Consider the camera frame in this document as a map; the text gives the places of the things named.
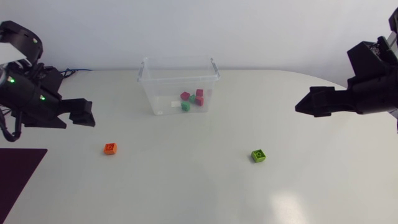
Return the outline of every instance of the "lime green block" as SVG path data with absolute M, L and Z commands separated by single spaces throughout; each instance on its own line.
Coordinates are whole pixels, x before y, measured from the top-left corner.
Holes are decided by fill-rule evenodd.
M 189 97 L 189 102 L 195 103 L 195 99 L 196 99 L 196 98 L 197 98 L 197 96 L 195 96 L 195 95 L 190 96 L 190 97 Z
M 181 109 L 183 111 L 189 111 L 191 109 L 191 104 L 189 104 L 188 102 L 182 102 Z
M 251 157 L 253 158 L 254 162 L 262 162 L 266 159 L 266 155 L 262 152 L 261 149 L 252 151 Z

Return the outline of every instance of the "white table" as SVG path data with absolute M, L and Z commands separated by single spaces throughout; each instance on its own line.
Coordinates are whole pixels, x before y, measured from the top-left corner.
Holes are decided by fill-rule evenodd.
M 398 223 L 391 115 L 314 118 L 294 106 L 310 86 L 334 84 L 224 70 L 208 113 L 155 116 L 136 75 L 79 72 L 64 81 L 64 99 L 93 101 L 95 128 L 64 114 L 67 129 L 0 139 L 49 149 L 6 223 Z M 109 142 L 116 155 L 104 155 Z M 252 162 L 256 149 L 264 162 Z

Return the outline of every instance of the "transparent plastic bin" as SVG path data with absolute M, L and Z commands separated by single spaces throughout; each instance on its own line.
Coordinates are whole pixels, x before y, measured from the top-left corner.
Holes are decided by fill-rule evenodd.
M 144 58 L 137 81 L 144 87 L 156 115 L 207 112 L 214 85 L 220 79 L 216 63 L 210 56 Z M 196 95 L 203 90 L 204 104 L 190 103 L 181 108 L 181 93 Z

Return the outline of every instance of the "black cable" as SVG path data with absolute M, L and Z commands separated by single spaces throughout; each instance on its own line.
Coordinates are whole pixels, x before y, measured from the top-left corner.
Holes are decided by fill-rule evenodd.
M 3 113 L 0 113 L 0 128 L 1 128 L 2 134 L 7 139 L 7 141 L 14 142 L 19 139 L 19 137 L 21 136 L 21 126 L 22 126 L 22 112 L 21 111 L 16 112 L 15 131 L 12 134 L 7 130 L 6 119 L 4 119 Z
M 5 115 L 7 115 L 7 114 L 11 113 L 11 109 L 7 109 L 7 110 L 8 110 L 8 111 L 7 111 L 7 112 L 5 112 L 4 114 L 1 112 L 3 116 L 5 116 Z
M 79 68 L 79 69 L 69 69 L 67 68 L 65 71 L 60 72 L 62 75 L 62 79 L 69 78 L 71 75 L 75 74 L 78 71 L 92 71 L 90 69 Z

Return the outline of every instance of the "lego brick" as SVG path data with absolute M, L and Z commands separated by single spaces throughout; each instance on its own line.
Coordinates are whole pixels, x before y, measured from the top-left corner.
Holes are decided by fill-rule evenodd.
M 189 94 L 189 93 L 187 93 L 187 92 L 183 92 L 183 93 L 181 93 L 181 99 L 182 100 L 189 100 L 189 97 L 191 96 L 191 94 Z
M 197 96 L 195 96 L 195 95 L 190 96 L 189 97 L 189 102 L 195 103 L 196 98 L 197 98 Z
M 201 96 L 197 96 L 195 99 L 195 103 L 199 106 L 203 106 L 204 102 L 205 102 L 205 99 L 203 99 L 203 97 L 201 97 Z
M 267 156 L 263 153 L 261 149 L 259 149 L 252 151 L 251 157 L 253 158 L 254 162 L 262 162 L 266 159 Z
M 104 152 L 107 155 L 113 155 L 118 150 L 118 145 L 116 143 L 105 144 Z
M 181 109 L 183 111 L 189 111 L 191 109 L 191 104 L 188 102 L 181 102 Z
M 203 96 L 203 90 L 197 89 L 197 96 Z

